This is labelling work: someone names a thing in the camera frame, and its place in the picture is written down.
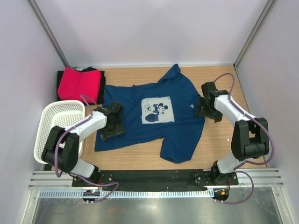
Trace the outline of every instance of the shirt logo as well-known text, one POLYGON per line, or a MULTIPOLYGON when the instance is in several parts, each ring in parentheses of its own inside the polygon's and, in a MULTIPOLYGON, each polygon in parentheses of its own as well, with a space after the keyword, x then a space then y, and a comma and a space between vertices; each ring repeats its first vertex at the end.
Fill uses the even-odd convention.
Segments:
POLYGON ((145 98, 141 101, 142 123, 174 122, 170 97, 145 98))

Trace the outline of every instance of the wooden surface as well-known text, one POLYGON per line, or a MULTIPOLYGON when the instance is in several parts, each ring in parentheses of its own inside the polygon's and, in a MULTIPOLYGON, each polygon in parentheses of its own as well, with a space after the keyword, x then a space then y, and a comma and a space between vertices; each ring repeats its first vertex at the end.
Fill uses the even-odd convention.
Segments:
MULTIPOLYGON (((155 83, 169 68, 124 68, 103 69, 106 76, 106 84, 115 86, 132 86, 155 83)), ((181 72, 194 84, 197 91, 201 92, 201 85, 215 80, 223 73, 233 73, 233 66, 217 67, 181 67, 181 72)), ((218 89, 229 90, 232 78, 225 76, 217 81, 218 89)), ((240 88, 238 79, 232 92, 234 100, 247 110, 246 103, 240 88)), ((147 143, 132 145, 111 151, 95 152, 94 144, 96 133, 93 133, 84 141, 82 159, 99 167, 100 170, 137 170, 137 169, 196 169, 210 168, 215 160, 219 160, 230 152, 233 127, 223 117, 222 122, 214 123, 206 119, 203 133, 190 161, 175 164, 160 158, 160 150, 163 139, 147 143)), ((257 168, 247 164, 244 168, 257 168)))

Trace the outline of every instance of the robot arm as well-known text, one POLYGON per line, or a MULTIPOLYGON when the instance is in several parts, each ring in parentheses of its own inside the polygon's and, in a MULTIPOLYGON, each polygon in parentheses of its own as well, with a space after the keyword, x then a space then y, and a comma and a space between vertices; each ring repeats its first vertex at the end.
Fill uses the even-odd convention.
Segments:
POLYGON ((256 159, 269 153, 269 139, 267 135, 244 114, 256 119, 268 130, 266 119, 256 118, 255 116, 248 114, 233 100, 232 97, 229 99, 226 90, 216 89, 214 82, 205 83, 201 88, 204 98, 201 97, 200 99, 196 115, 206 116, 214 119, 215 122, 221 121, 222 116, 224 115, 234 126, 231 152, 213 164, 212 171, 214 172, 215 179, 217 179, 217 177, 224 178, 233 173, 235 168, 245 161, 256 159), (249 132, 255 134, 255 136, 250 137, 249 132))
POLYGON ((101 131, 102 140, 105 141, 109 137, 124 135, 125 130, 120 118, 122 111, 122 105, 112 102, 108 107, 97 107, 92 116, 89 115, 72 126, 53 127, 45 144, 42 160, 54 166, 55 149, 59 138, 71 127, 76 127, 69 131, 61 141, 64 146, 60 145, 58 148, 58 169, 83 176, 91 182, 97 182, 99 168, 78 158, 79 143, 97 130, 101 131))

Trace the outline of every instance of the white plastic basket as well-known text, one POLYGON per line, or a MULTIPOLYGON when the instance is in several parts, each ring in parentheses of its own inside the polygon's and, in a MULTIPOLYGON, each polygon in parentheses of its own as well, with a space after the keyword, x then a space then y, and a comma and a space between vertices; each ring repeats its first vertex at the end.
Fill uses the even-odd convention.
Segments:
MULTIPOLYGON (((46 106, 42 112, 34 146, 34 158, 36 161, 46 164, 42 161, 42 153, 52 127, 67 127, 77 123, 84 117, 84 104, 78 100, 58 101, 46 106)), ((79 145, 79 157, 82 154, 82 149, 83 142, 79 145)))

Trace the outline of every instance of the blue t-shirt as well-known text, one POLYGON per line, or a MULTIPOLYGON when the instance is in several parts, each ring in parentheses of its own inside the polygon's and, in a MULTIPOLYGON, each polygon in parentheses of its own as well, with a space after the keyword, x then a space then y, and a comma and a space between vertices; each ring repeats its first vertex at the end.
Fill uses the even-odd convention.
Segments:
POLYGON ((205 118, 195 116, 200 95, 177 64, 157 82, 132 87, 106 85, 103 105, 117 101, 126 133, 102 141, 97 132, 95 151, 106 151, 164 138, 160 156, 174 163, 192 158, 205 118))

